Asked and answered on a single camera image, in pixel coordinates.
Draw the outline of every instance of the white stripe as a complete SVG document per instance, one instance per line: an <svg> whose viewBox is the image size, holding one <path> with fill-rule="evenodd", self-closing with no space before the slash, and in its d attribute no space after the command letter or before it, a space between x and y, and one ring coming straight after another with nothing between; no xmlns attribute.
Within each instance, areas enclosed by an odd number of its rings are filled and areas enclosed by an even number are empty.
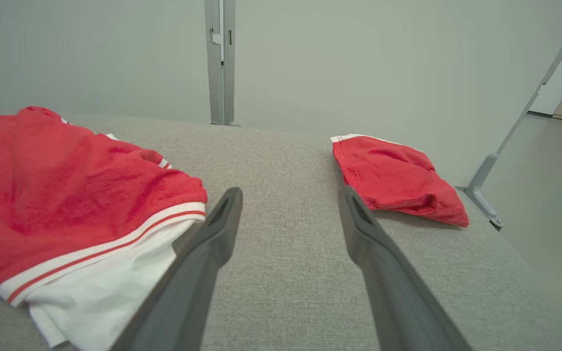
<svg viewBox="0 0 562 351"><path fill-rule="evenodd" d="M397 142L392 142L392 141L389 141L389 140L384 140L384 139L382 139L382 138L371 137L371 136L364 136L363 134L348 134L348 135L346 135L346 136L331 137L331 142L341 142L342 140L348 140L348 139L354 138L354 137L375 138L376 140L381 140L381 141L384 141L384 142L390 142L390 143L392 143L392 144L396 144L396 145L400 145L400 146L410 147L410 146L407 146L407 145L399 144L399 143L397 143Z"/></svg>
<svg viewBox="0 0 562 351"><path fill-rule="evenodd" d="M100 245L96 245L93 247L87 247L86 249L82 249L79 251L75 251L73 253L68 253L65 255L61 255L55 258L52 258L51 260L47 260L45 262L42 262L41 264L35 265L30 269L27 269L26 271L23 271L22 273L19 273L17 275L15 275L14 277L9 278L8 280L6 280L5 282L3 282L2 284L0 284L0 296L2 298L4 298L4 300L7 300L7 298L14 293L14 291L16 291L16 289L18 289L20 286L22 286L23 284L25 284L26 282L29 282L30 280L39 277L42 274L48 273L49 271L56 269L58 267L62 267L65 264L69 264L70 262L74 262L75 260L79 260L81 258L90 256L92 254L96 254L96 253L100 253L102 251L105 251L107 249L111 249L112 247L116 247L122 244L126 244L127 242L134 240L135 238L137 238L140 234L142 234L146 229L148 229L151 225L155 224L156 222L158 222L159 220L162 220L163 218L166 218L170 215L174 215L174 214L179 214L179 213L184 213L187 211L201 211L201 212L205 212L205 204L203 202L186 202L185 204L179 204L179 205L174 205L172 207L169 207L167 209L163 209L162 211L150 216L140 227L138 227L137 229L135 229L133 232L118 238L117 240L114 240L112 242L106 242L105 244L100 244ZM63 275L70 273L72 271L75 271L76 269L80 269L82 267L85 267L87 265L91 265L95 262L99 262L100 260L103 260L107 257L112 257L116 254L122 253L124 251L128 251L140 244L143 244L143 242L145 242L145 238L149 237L150 235L152 235L153 233L155 233L156 231L158 231L158 229L163 228L164 226L168 225L168 224L173 224L173 223L177 223L177 222L181 222L183 220L186 219L194 219L196 221L200 221L203 222L205 220L205 217L202 215L198 215L198 214L189 214L189 215L183 215L183 216L179 216L176 218L171 218L170 220L166 220L165 222L157 225L156 227L154 227L151 231L149 231L148 233L145 233L145 235L141 238L139 238L136 242L132 243L131 245L127 245L125 247L121 247L120 249L116 249L113 251L110 251L109 253L105 253L103 255L100 255L98 257L94 257L94 258L90 258L88 260L82 261L76 265L72 265L71 267L67 267L66 269L63 269L62 271L58 271L56 273L53 273L45 278L43 278L42 280L34 283L33 285L30 285L29 287L27 287L26 289L24 289L22 291L22 293L20 293L19 295L17 295L14 300L11 302L11 304L13 306L16 306L18 304L20 304L20 302L22 302L25 298L25 296L27 296L29 293L31 293L31 291L33 291L34 289L47 284L48 282L51 282L51 280L54 280L55 278L58 277L62 277Z"/></svg>
<svg viewBox="0 0 562 351"><path fill-rule="evenodd" d="M149 244L78 269L29 294L25 302L49 346L69 340L80 350L110 349L174 262L172 242L193 223L190 219L167 225L147 239Z"/></svg>

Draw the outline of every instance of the metal frame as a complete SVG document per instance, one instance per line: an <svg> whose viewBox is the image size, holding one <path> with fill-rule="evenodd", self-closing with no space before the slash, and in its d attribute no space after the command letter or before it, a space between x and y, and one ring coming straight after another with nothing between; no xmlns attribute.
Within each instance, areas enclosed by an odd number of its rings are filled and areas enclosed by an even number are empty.
<svg viewBox="0 0 562 351"><path fill-rule="evenodd" d="M236 76L236 0L224 0L223 3L223 102L226 126L240 126L234 121L234 92Z"/></svg>
<svg viewBox="0 0 562 351"><path fill-rule="evenodd" d="M528 104L526 104L526 107L520 114L520 117L515 122L515 124L513 124L513 127L511 128L511 131L509 131L509 133L506 135L506 138L504 138L504 141L498 148L498 151L495 154L490 154L487 156L487 158L484 160L484 162L478 169L477 173L474 175L474 178L472 178L470 185L464 191L465 194L478 206L478 208L482 211L482 213L484 213L489 218L491 224L493 224L496 227L496 229L498 229L498 231L504 227L504 222L498 215L497 211L495 211L495 209L491 207L488 200L484 197L484 194L482 193L482 183L484 183L484 180L486 180L487 175L491 171L491 167L493 167L493 165L498 160L498 156L500 155L500 153L502 153L502 150L504 150L506 143L509 142L509 140L513 136L513 133L515 133L515 129L517 129L519 124L522 122L522 118L524 118L526 113L528 113L528 109L530 108L530 106L532 106L533 102L535 101L535 98L537 98L539 89L548 82L548 80L556 70L556 67L558 66L561 60L562 60L562 47L559 53L556 55L555 60L550 65L550 68L548 69L548 73L546 73L545 76L543 76L543 79L539 83L537 90L535 90L535 93L530 98Z"/></svg>
<svg viewBox="0 0 562 351"><path fill-rule="evenodd" d="M207 40L207 77L209 79L209 109L212 124L225 124L222 108L221 45L214 42L214 34L221 33L221 4L205 0L205 31Z"/></svg>

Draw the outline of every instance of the red and white shirt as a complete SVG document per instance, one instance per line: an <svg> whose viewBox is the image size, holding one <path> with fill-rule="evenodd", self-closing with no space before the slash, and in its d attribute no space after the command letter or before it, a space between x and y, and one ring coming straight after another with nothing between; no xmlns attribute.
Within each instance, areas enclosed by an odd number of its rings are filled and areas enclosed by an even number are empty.
<svg viewBox="0 0 562 351"><path fill-rule="evenodd" d="M205 220L198 178L43 107L0 116L0 296L50 346L108 349Z"/></svg>
<svg viewBox="0 0 562 351"><path fill-rule="evenodd" d="M439 177L422 151L361 134L332 137L331 142L344 183L368 209L470 225L457 191Z"/></svg>

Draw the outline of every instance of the red stripe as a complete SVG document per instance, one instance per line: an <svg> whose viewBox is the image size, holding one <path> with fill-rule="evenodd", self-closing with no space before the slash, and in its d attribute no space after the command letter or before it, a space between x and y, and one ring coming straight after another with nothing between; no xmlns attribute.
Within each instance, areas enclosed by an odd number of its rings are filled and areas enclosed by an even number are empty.
<svg viewBox="0 0 562 351"><path fill-rule="evenodd" d="M180 217L180 216L182 216L182 215L188 215L188 214L199 214L199 215L205 216L205 213L204 213L203 211L186 211L186 212L183 212L183 213L172 214L172 215L170 215L170 216L168 216L168 217L165 217L165 218L163 218L163 219L161 219L161 220L158 220L158 222L155 222L154 224L152 224L149 228L145 229L145 231L143 231L142 234L140 234L137 238L134 238L134 240L131 240L130 242L126 242L125 244L121 244L121 245L118 245L118 246L115 246L115 247L111 247L110 249L105 249L105 250L103 250L103 251L101 251L101 252L99 252L99 253L93 253L92 255L88 255L88 256L86 256L86 257L82 257L82 258L80 258L80 259L78 259L78 260L74 260L74 261L69 262L69 263L67 263L67 264L65 264L65 265L62 265L62 266L60 266L60 267L58 267L58 268L52 269L51 271L48 271L47 273L41 274L41 275L39 275L38 277L33 278L32 280L29 280L29 282L26 282L25 284L21 285L18 289L16 289L16 290L12 293L12 295L10 295L10 297L7 298L6 301L7 301L8 303L12 303L12 301L14 300L14 298L17 297L20 293L22 293L23 290L27 289L27 287L29 287L30 285L33 285L34 283L36 283L36 282L38 282L38 281L40 281L40 280L43 280L43 279L46 278L46 277L49 277L50 275L52 275L52 274L54 274L54 273L58 273L59 271L62 271L63 269L67 269L67 268L69 268L69 267L71 267L71 266L73 266L73 265L79 264L79 263L84 262L84 261L86 261L86 260L89 260L89 259L91 259L91 258L98 257L98 256L104 255L104 254L106 254L106 253L109 253L109 252L111 252L111 251L118 250L118 249L120 249L120 248L122 248L122 247L131 245L131 244L134 244L134 242L138 241L141 237L144 236L144 234L146 234L148 231L150 231L151 229L153 229L153 228L156 227L157 225L159 225L159 224L161 224L161 223L163 223L163 222L166 222L167 220L169 220L169 219L171 219L171 218Z"/></svg>

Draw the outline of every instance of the striped trim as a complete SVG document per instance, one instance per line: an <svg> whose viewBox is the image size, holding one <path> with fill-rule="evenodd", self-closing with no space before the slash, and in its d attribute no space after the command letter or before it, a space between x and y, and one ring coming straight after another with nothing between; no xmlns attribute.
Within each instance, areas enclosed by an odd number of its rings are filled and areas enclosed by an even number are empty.
<svg viewBox="0 0 562 351"><path fill-rule="evenodd" d="M166 169L172 169L172 166L170 166L168 161L163 157L162 157L162 160L160 161L160 164L158 166L160 166L162 168L166 168Z"/></svg>
<svg viewBox="0 0 562 351"><path fill-rule="evenodd" d="M117 240L61 255L35 265L0 284L0 296L9 304L17 306L38 287L87 265L123 253L138 245L144 245L143 239L149 237L158 229L186 219L203 222L205 220L205 204L203 202L186 202L163 209L149 217L133 232Z"/></svg>
<svg viewBox="0 0 562 351"><path fill-rule="evenodd" d="M392 144L396 144L396 145L400 145L400 146L406 146L406 145L403 145L403 144L399 144L399 143L397 143L397 142L392 142L392 141L384 140L384 139L382 139L382 138L376 138L376 137L371 137L371 136L364 136L363 134L348 134L348 135L346 135L346 136L331 137L331 142L341 142L342 140L348 140L348 139L354 138L354 137L375 138L376 140L381 140L381 141L384 141L384 142L390 142L390 143L392 143Z"/></svg>

